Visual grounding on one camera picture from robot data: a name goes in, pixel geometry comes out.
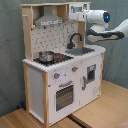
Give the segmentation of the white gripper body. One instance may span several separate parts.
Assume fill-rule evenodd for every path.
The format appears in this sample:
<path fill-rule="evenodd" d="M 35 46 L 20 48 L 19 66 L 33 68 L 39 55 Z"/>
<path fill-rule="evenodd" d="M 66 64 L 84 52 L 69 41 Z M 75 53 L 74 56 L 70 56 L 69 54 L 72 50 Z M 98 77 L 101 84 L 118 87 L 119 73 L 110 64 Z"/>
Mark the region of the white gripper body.
<path fill-rule="evenodd" d="M 76 21 L 86 21 L 87 10 L 81 12 L 70 12 L 69 19 L 76 20 Z"/>

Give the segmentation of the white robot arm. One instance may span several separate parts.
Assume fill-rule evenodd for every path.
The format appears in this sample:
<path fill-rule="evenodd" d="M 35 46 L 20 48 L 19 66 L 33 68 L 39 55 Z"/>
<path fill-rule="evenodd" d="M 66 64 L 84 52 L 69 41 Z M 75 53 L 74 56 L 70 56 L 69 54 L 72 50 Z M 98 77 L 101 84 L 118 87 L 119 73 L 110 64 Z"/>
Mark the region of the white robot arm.
<path fill-rule="evenodd" d="M 107 30 L 110 14 L 105 10 L 88 10 L 70 12 L 70 20 L 92 23 L 92 27 L 86 32 L 87 39 L 91 42 L 104 40 L 119 40 L 128 37 L 128 19 L 112 30 Z"/>

